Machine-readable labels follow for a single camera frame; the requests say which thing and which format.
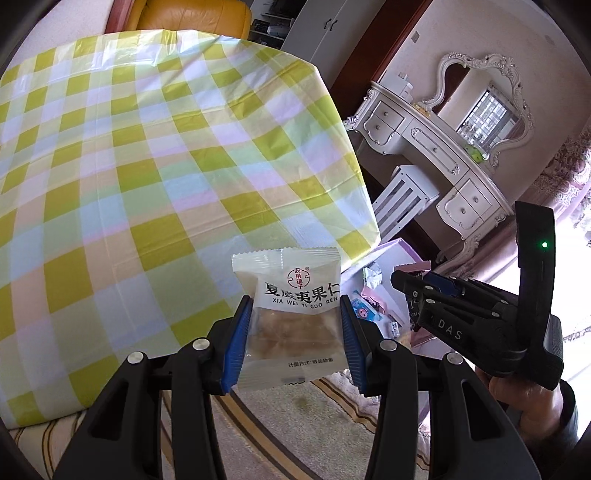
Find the drawer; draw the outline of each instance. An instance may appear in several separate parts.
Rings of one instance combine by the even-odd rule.
[[[394,130],[374,114],[365,121],[363,129],[368,133],[370,139],[380,146],[388,143],[388,140],[394,136]]]
[[[462,238],[466,238],[482,224],[482,219],[477,211],[456,189],[452,189],[437,204],[437,211],[443,221],[457,230]]]
[[[420,121],[413,119],[402,136],[425,155],[452,183],[456,184],[468,171],[468,166],[443,140]]]
[[[378,105],[374,109],[374,115],[394,130],[396,130],[404,120],[402,115],[396,113],[389,105],[381,101],[378,102]]]
[[[474,185],[471,179],[468,179],[459,189],[460,195],[471,205],[478,215],[484,215],[491,207],[491,203],[486,199],[482,192]]]

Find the white vanity table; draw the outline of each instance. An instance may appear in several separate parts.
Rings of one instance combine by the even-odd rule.
[[[523,111],[518,116],[525,121],[526,127],[521,127],[524,131],[516,138],[498,142],[489,159],[480,164],[460,146],[462,138],[456,130],[430,111],[444,97],[444,72],[451,63],[500,70],[511,81],[513,100],[521,102],[519,107]],[[460,234],[464,246],[459,254],[435,271],[452,274],[474,255],[480,239],[507,216],[513,215],[511,205],[491,175],[498,165],[499,152],[526,142],[531,136],[533,122],[527,104],[522,100],[521,83],[510,57],[493,54],[478,60],[455,53],[446,55],[440,62],[437,83],[438,94],[415,108],[382,85],[372,82],[363,103],[344,125],[347,130],[361,133],[368,145],[382,155],[398,154],[401,144],[411,144],[449,181],[449,191],[441,192],[436,208],[442,220]]]

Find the white stool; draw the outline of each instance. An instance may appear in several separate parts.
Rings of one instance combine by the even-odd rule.
[[[410,220],[438,197],[439,190],[415,165],[396,167],[392,180],[373,203],[382,243],[389,241]]]

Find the black sleeve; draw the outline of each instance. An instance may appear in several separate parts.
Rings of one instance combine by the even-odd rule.
[[[560,391],[564,400],[560,416],[560,429],[539,445],[530,447],[531,456],[544,480],[550,478],[564,462],[579,439],[577,436],[579,421],[573,389],[568,383],[561,380]]]

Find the plastic tablecloth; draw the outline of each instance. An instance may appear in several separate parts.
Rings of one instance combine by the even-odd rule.
[[[0,80],[0,415],[89,406],[132,351],[233,314],[231,255],[379,242],[316,68],[197,31],[53,48]]]

